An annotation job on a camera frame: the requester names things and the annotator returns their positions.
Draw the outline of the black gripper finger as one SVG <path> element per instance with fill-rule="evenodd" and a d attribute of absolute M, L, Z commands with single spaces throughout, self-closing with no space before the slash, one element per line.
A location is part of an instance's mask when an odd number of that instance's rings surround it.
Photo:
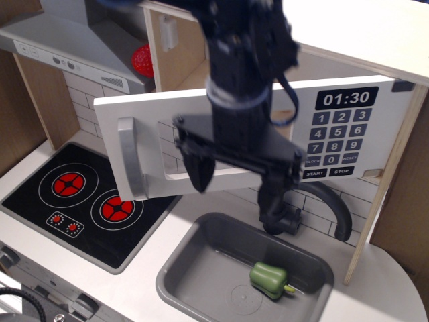
<path fill-rule="evenodd" d="M 284 203 L 285 193 L 295 185 L 294 178 L 280 172 L 268 172 L 262 177 L 257 202 L 259 220 L 268 225 L 276 225 L 287 214 Z"/>
<path fill-rule="evenodd" d="M 211 182 L 215 171 L 215 161 L 211 158 L 196 154 L 183 155 L 185 169 L 192 186 L 200 193 L 204 193 Z"/>

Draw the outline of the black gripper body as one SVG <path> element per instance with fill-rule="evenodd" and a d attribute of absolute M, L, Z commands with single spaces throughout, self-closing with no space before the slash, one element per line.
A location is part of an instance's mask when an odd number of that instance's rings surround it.
<path fill-rule="evenodd" d="M 215 108 L 210 115 L 173 118 L 182 157 L 196 154 L 264 175 L 280 172 L 300 179 L 304 151 L 278 133 L 261 109 L 238 112 Z"/>

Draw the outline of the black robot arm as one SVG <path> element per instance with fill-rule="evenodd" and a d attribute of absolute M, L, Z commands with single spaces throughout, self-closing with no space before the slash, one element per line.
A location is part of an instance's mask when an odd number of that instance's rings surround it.
<path fill-rule="evenodd" d="M 297 63 L 281 1 L 173 1 L 207 41 L 206 89 L 105 97 L 97 119 L 124 201 L 260 184 L 259 218 L 281 221 L 304 152 L 271 119 L 273 82 Z"/>

